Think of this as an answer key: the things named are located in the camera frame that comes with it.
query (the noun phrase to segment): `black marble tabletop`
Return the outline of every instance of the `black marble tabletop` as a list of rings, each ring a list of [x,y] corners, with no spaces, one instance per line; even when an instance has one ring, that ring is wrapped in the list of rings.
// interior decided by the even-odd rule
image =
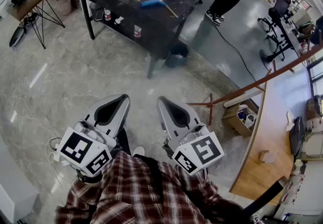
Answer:
[[[173,30],[192,12],[195,0],[164,0],[178,15],[176,18],[165,6],[141,7],[148,0],[89,0],[131,20],[141,27],[162,27]]]

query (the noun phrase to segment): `sneaker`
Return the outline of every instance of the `sneaker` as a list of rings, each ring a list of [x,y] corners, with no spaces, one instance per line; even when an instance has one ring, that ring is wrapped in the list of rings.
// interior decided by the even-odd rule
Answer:
[[[207,15],[207,17],[212,20],[213,23],[217,24],[217,25],[221,25],[220,20],[218,19],[218,17],[214,16],[214,14],[212,14],[210,11],[207,11],[205,13],[205,15]]]
[[[221,15],[221,16],[218,16],[218,18],[220,19],[220,20],[226,20],[226,18],[223,16],[223,15]]]
[[[134,156],[134,155],[144,156],[145,155],[145,149],[143,147],[141,147],[141,146],[136,147],[135,150],[132,153],[132,156]]]

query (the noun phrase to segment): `cardboard box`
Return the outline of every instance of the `cardboard box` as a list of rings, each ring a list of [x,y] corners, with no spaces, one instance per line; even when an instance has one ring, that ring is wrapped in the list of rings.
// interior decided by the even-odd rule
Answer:
[[[245,100],[241,103],[235,104],[227,108],[227,111],[223,115],[222,119],[233,127],[233,129],[243,137],[249,137],[252,134],[253,127],[248,128],[238,117],[238,110],[241,104],[247,105],[255,114],[258,114],[258,107],[250,100]]]

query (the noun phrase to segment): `cord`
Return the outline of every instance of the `cord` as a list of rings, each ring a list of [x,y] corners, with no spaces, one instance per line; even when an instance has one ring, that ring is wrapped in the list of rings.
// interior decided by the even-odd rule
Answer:
[[[49,142],[49,145],[50,145],[50,147],[52,148],[52,150],[53,151],[56,151],[56,149],[55,148],[53,148],[53,146],[51,145],[51,143]]]
[[[46,128],[46,127],[45,127],[45,126],[40,122],[40,120],[38,120],[38,119],[37,119],[37,118],[32,114],[32,111],[31,111],[31,109],[29,108],[29,106],[27,105],[26,100],[25,100],[23,97],[21,97],[21,96],[22,96],[22,88],[21,88],[21,81],[20,81],[20,78],[19,78],[19,69],[18,69],[18,53],[17,53],[17,49],[16,49],[15,47],[14,47],[14,49],[15,49],[15,54],[16,54],[16,70],[17,70],[17,78],[18,78],[18,81],[19,81],[19,88],[20,88],[20,95],[19,95],[19,97],[18,97],[18,98],[17,98],[17,100],[16,100],[16,104],[18,104],[20,100],[24,101],[24,103],[25,103],[26,107],[29,109],[29,112],[30,112],[31,116],[32,116],[34,119],[36,119],[36,120],[40,123],[40,125],[41,125],[41,126],[43,126],[43,128],[45,128],[46,130],[50,131],[54,136],[56,136],[56,135],[55,135],[55,133],[54,133],[52,130],[50,130],[50,129]],[[55,140],[55,139],[60,139],[60,138],[57,138],[57,137],[55,137],[55,138],[51,138],[51,139],[49,139],[49,140],[47,141],[47,143],[46,143],[46,146],[45,146],[46,158],[47,158],[47,161],[48,161],[48,163],[49,163],[49,165],[50,165],[51,171],[53,172],[53,174],[54,174],[55,178],[57,179],[58,183],[59,183],[59,184],[60,184],[60,186],[61,186],[62,199],[63,199],[64,203],[66,203],[66,201],[65,201],[65,199],[64,199],[64,194],[63,194],[63,187],[62,187],[62,184],[60,183],[59,179],[57,178],[57,176],[56,176],[55,172],[57,173],[57,175],[58,175],[60,178],[62,178],[63,180],[65,180],[67,183],[69,183],[69,184],[70,184],[70,182],[68,182],[68,181],[67,181],[66,179],[64,179],[61,175],[59,175],[59,174],[58,174],[58,172],[56,171],[56,169],[54,168],[54,166],[51,164],[51,162],[50,162],[50,155],[52,155],[52,154],[54,154],[54,153],[53,153],[53,152],[51,152],[49,155],[48,155],[48,153],[47,153],[47,145],[48,145],[52,140]]]
[[[246,65],[246,63],[245,63],[245,61],[243,60],[243,58],[242,58],[242,55],[240,54],[240,52],[239,52],[239,50],[238,49],[236,49],[233,45],[231,45],[223,36],[222,36],[222,34],[221,34],[221,32],[219,31],[219,29],[218,29],[218,27],[216,26],[216,24],[213,22],[213,24],[214,24],[214,26],[216,27],[216,29],[217,29],[217,31],[218,31],[218,33],[220,34],[220,36],[221,36],[221,38],[223,38],[223,40],[228,44],[228,45],[230,45],[231,47],[233,47],[237,52],[238,52],[238,54],[239,54],[239,56],[240,56],[240,58],[241,58],[241,60],[242,60],[242,62],[243,62],[243,64],[244,64],[244,67],[246,68],[246,70],[248,71],[248,73],[252,76],[252,78],[254,79],[254,81],[256,81],[256,79],[255,79],[255,77],[253,76],[253,74],[249,71],[249,69],[248,69],[248,67],[247,67],[247,65]]]
[[[52,132],[52,130],[50,130],[50,129],[46,128],[46,127],[41,123],[41,121],[40,121],[40,120],[38,120],[36,117],[34,117],[34,115],[32,114],[31,109],[29,108],[29,106],[28,106],[28,105],[27,105],[27,103],[26,103],[26,100],[25,100],[23,97],[21,97],[21,95],[22,95],[22,88],[21,88],[21,81],[20,81],[20,78],[19,78],[19,70],[18,70],[18,53],[17,53],[17,49],[16,49],[15,47],[14,47],[14,49],[15,49],[15,52],[16,52],[16,70],[17,70],[17,78],[18,78],[18,81],[19,81],[19,88],[20,88],[20,95],[19,95],[19,97],[18,97],[18,98],[17,98],[17,100],[16,100],[16,104],[18,104],[20,100],[24,101],[24,102],[25,102],[26,107],[29,109],[29,112],[30,112],[31,116],[32,116],[34,119],[36,119],[36,120],[40,123],[40,125],[41,125],[41,126],[43,126],[43,128],[45,128],[46,130],[50,131],[54,136],[56,136],[56,135],[55,135],[55,133],[53,133],[53,132]]]

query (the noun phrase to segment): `marble floor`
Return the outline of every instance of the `marble floor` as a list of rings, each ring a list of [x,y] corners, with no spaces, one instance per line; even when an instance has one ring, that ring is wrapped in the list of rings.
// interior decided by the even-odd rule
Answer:
[[[100,23],[93,22],[97,37],[91,40],[81,11],[60,16],[65,29],[44,21],[46,50],[32,29],[17,49],[9,48],[18,22],[12,17],[0,21],[0,137],[40,192],[33,212],[26,218],[29,223],[52,223],[56,206],[63,204],[60,184],[46,160],[45,150],[51,152],[49,146],[45,148],[47,141],[62,137],[65,129],[73,126],[93,102],[112,94],[128,94],[131,109],[125,128],[131,149],[141,145],[147,156],[171,162],[162,149],[165,134],[155,105],[160,95],[184,102],[203,102],[208,101],[211,92],[216,99],[251,83],[252,77],[241,58],[204,17],[213,0],[203,1],[181,34],[191,48],[188,65],[161,68],[150,80],[146,78],[147,52]],[[267,72],[257,53],[261,48],[272,47],[265,43],[266,33],[256,22],[258,16],[267,14],[267,9],[263,0],[241,0],[219,28],[239,48],[256,79]],[[278,61],[278,67],[294,58],[291,52],[285,55],[286,60]],[[285,95],[293,114],[302,114],[309,96],[304,69],[294,75],[285,73],[276,82],[277,91]],[[201,120],[207,122],[208,110],[195,109]],[[223,113],[221,104],[214,108],[210,131],[216,133],[226,155],[210,168],[210,174],[219,184],[220,194],[247,206],[249,200],[230,194],[225,186],[233,182],[249,139],[235,136],[222,122]],[[67,180],[60,179],[66,196],[75,172],[58,163],[54,166]]]
[[[125,129],[131,149],[141,145],[147,156],[172,163],[162,149],[165,134],[159,124],[157,98],[165,95],[200,102],[208,101],[210,93],[216,99],[237,89],[194,51],[186,66],[161,68],[148,80],[146,51],[101,23],[93,22],[97,37],[91,40],[81,11],[61,19],[66,28],[44,21],[46,49],[32,29],[17,49],[9,48],[18,22],[11,16],[0,21],[0,136],[40,192],[33,213],[27,217],[29,223],[50,223],[55,207],[63,203],[60,184],[46,160],[45,150],[51,152],[49,146],[45,148],[47,141],[62,137],[93,102],[112,94],[128,94],[131,109]],[[196,107],[196,111],[207,122],[208,110]],[[226,156],[210,173],[217,183],[225,184],[233,182],[249,139],[236,137],[226,128],[223,113],[222,105],[214,108],[210,130],[215,131]],[[54,166],[66,180],[61,179],[66,196],[75,171],[56,162]]]

